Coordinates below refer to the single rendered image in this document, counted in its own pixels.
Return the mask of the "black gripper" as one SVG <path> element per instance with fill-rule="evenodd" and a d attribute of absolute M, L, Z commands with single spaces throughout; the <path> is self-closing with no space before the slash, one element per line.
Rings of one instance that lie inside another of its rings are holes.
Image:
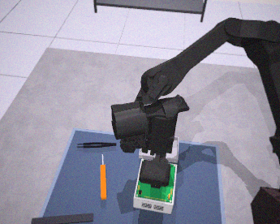
<path fill-rule="evenodd" d="M 158 135 L 147 130 L 147 143 L 153 160 L 144 160 L 140 168 L 139 181 L 142 183 L 166 187 L 170 181 L 170 164 L 166 159 L 167 153 L 172 153 L 175 130 L 168 135 Z"/>

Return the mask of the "blue work mat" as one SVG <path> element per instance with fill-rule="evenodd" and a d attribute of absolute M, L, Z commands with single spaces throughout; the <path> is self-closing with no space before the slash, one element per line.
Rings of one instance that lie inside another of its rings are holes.
<path fill-rule="evenodd" d="M 121 139 L 120 139 L 121 140 Z M 226 224 L 218 144 L 179 140 L 171 214 L 133 207 L 140 149 L 125 153 L 114 133 L 73 128 L 39 218 L 93 213 L 93 222 L 67 224 Z M 116 143 L 84 148 L 83 143 Z M 101 165 L 106 165 L 106 199 Z"/>

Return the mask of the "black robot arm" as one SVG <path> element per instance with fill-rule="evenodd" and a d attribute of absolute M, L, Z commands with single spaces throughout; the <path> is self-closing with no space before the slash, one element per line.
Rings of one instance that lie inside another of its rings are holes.
<path fill-rule="evenodd" d="M 148 153 L 148 127 L 158 135 L 175 130 L 178 113 L 189 107 L 180 95 L 159 98 L 170 94 L 195 65 L 226 42 L 243 47 L 258 68 L 277 127 L 269 141 L 280 165 L 280 23 L 276 20 L 224 19 L 174 58 L 147 70 L 134 102 L 111 105 L 114 136 L 121 139 L 122 151 Z"/>

